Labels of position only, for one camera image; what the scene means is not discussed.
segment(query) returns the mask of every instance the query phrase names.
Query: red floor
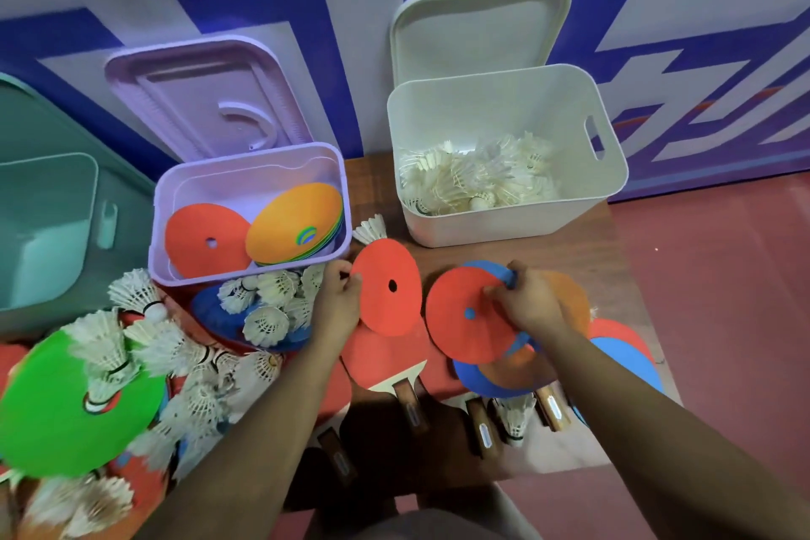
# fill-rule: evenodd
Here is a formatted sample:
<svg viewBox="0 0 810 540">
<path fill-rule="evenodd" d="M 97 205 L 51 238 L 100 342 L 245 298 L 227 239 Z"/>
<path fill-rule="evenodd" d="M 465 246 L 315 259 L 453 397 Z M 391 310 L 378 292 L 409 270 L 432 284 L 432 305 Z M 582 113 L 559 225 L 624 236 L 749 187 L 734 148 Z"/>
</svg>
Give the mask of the red floor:
<svg viewBox="0 0 810 540">
<path fill-rule="evenodd" d="M 683 404 L 810 496 L 810 173 L 613 215 Z M 545 540 L 653 538 L 611 467 L 501 486 Z M 272 537 L 298 539 L 308 520 L 286 515 Z"/>
</svg>

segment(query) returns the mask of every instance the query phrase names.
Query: wall mural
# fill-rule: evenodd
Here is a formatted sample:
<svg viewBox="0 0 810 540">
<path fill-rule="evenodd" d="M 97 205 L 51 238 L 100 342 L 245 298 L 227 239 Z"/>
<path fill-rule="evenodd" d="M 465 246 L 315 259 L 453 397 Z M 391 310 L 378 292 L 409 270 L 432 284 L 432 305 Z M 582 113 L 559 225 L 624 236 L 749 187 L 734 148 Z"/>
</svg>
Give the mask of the wall mural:
<svg viewBox="0 0 810 540">
<path fill-rule="evenodd" d="M 0 72 L 157 179 L 167 148 L 107 88 L 122 47 L 238 33 L 278 58 L 318 140 L 390 148 L 403 0 L 0 0 Z M 810 0 L 572 0 L 549 64 L 599 84 L 629 159 L 618 198 L 810 168 Z"/>
</svg>

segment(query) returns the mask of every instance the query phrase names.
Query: person's leg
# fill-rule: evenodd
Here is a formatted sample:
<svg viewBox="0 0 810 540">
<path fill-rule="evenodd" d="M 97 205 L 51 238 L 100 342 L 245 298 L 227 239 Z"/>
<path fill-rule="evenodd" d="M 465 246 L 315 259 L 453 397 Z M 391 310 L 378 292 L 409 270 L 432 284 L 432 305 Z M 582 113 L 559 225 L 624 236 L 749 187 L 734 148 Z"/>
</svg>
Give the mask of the person's leg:
<svg viewBox="0 0 810 540">
<path fill-rule="evenodd" d="M 542 540 L 509 495 L 494 483 L 419 494 L 416 503 L 420 509 L 447 511 L 510 540 Z"/>
<path fill-rule="evenodd" d="M 354 538 L 364 529 L 398 514 L 393 499 L 368 501 L 348 499 L 316 510 L 309 522 L 304 540 Z"/>
</svg>

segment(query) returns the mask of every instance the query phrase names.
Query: hand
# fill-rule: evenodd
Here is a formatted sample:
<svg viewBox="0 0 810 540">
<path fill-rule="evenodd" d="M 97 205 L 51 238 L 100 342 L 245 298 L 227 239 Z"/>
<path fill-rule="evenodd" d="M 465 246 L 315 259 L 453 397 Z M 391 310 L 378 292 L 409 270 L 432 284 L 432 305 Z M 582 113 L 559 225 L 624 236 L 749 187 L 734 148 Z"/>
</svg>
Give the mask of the hand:
<svg viewBox="0 0 810 540">
<path fill-rule="evenodd" d="M 512 323 L 528 332 L 540 343 L 545 337 L 566 332 L 567 327 L 560 302 L 539 269 L 526 267 L 518 260 L 509 263 L 518 274 L 514 289 L 491 286 L 486 293 L 501 304 Z"/>
<path fill-rule="evenodd" d="M 331 260 L 323 271 L 323 283 L 315 298 L 312 313 L 312 340 L 328 340 L 343 348 L 359 322 L 359 291 L 363 280 L 359 273 L 349 273 L 347 260 Z"/>
</svg>

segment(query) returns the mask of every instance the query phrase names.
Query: teal storage box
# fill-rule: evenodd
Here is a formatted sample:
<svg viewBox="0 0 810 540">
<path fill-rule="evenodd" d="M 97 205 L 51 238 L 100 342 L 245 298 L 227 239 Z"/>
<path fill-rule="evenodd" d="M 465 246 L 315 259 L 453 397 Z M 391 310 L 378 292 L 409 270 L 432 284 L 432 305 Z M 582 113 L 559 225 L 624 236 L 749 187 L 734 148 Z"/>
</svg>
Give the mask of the teal storage box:
<svg viewBox="0 0 810 540">
<path fill-rule="evenodd" d="M 108 307 L 147 264 L 154 185 L 13 77 L 0 112 L 0 334 Z"/>
</svg>

